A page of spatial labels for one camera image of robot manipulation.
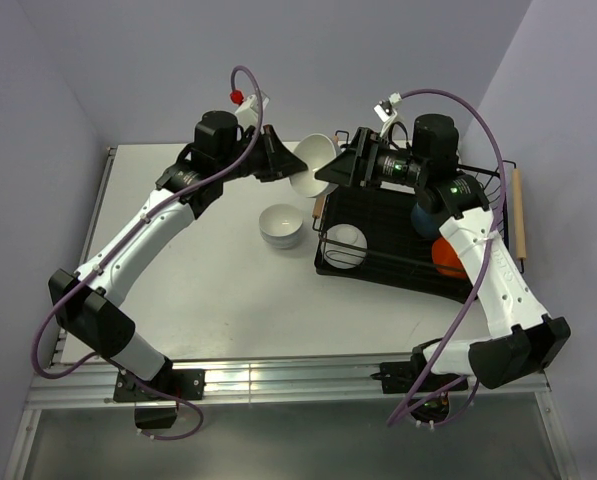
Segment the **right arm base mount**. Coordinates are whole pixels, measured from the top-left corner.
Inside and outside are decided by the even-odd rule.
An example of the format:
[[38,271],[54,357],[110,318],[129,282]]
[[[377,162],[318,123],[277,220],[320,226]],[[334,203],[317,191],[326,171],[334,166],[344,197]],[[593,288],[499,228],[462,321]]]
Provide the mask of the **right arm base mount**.
[[[381,383],[383,394],[391,395],[407,393],[417,376],[418,370],[412,361],[399,361],[380,363],[379,370],[373,373],[371,378]],[[458,378],[459,376],[455,374],[436,375],[430,373],[423,381],[419,392],[422,394],[432,393]],[[411,416],[415,420],[428,423],[429,421],[446,420],[449,413],[449,393],[445,392],[414,409]]]

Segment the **blue ceramic bowl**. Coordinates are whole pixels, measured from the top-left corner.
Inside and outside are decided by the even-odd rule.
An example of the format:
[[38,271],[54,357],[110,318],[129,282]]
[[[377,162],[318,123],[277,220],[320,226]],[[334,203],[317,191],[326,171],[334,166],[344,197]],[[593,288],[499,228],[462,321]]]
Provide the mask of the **blue ceramic bowl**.
[[410,221],[414,231],[423,239],[435,241],[441,237],[436,221],[418,203],[412,208]]

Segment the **single white bowl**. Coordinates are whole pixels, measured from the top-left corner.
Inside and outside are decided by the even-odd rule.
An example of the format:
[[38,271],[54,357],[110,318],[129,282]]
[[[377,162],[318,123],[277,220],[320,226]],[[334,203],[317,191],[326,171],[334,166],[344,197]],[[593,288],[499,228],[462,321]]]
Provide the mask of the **single white bowl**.
[[337,269],[352,269],[363,263],[367,247],[367,239],[358,227],[351,224],[334,225],[326,232],[324,260]]

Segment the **orange bowl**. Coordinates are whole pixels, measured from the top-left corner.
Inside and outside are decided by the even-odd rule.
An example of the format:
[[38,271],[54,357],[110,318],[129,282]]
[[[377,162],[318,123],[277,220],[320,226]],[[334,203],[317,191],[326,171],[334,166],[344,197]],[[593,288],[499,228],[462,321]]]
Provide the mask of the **orange bowl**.
[[434,241],[431,255],[434,266],[441,275],[461,280],[468,278],[456,252],[443,237]]

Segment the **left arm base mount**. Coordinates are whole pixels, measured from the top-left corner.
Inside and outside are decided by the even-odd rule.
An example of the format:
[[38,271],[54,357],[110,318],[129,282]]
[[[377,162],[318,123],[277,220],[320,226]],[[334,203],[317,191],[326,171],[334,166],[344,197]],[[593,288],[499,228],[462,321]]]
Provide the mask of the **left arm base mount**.
[[177,420],[182,400],[201,400],[204,387],[203,369],[174,369],[164,379],[151,382],[119,372],[112,400],[118,404],[135,404],[137,428],[166,430]]

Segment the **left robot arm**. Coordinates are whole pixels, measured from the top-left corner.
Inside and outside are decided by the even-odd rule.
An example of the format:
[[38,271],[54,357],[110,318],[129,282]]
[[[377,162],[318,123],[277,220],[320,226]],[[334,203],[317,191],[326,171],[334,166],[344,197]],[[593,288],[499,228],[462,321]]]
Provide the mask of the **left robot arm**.
[[307,171],[272,126],[243,127],[226,111],[202,116],[191,143],[156,181],[140,211],[74,273],[49,280],[58,325],[95,354],[132,373],[150,399],[174,391],[173,363],[152,347],[120,307],[143,271],[223,194],[231,180],[273,182]]

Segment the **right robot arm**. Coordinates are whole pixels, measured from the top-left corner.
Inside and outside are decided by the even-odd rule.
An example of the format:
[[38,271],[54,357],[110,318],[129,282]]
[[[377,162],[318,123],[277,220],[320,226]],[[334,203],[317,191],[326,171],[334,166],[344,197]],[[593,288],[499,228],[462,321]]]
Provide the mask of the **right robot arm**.
[[344,187],[383,182],[415,191],[441,236],[457,254],[487,320],[484,339],[437,340],[411,365],[413,383],[430,390],[445,374],[473,376],[493,390],[548,367],[571,336],[563,317],[551,316],[531,292],[498,231],[480,183],[459,167],[459,133],[451,117],[416,118],[412,143],[393,149],[368,128],[316,173]]

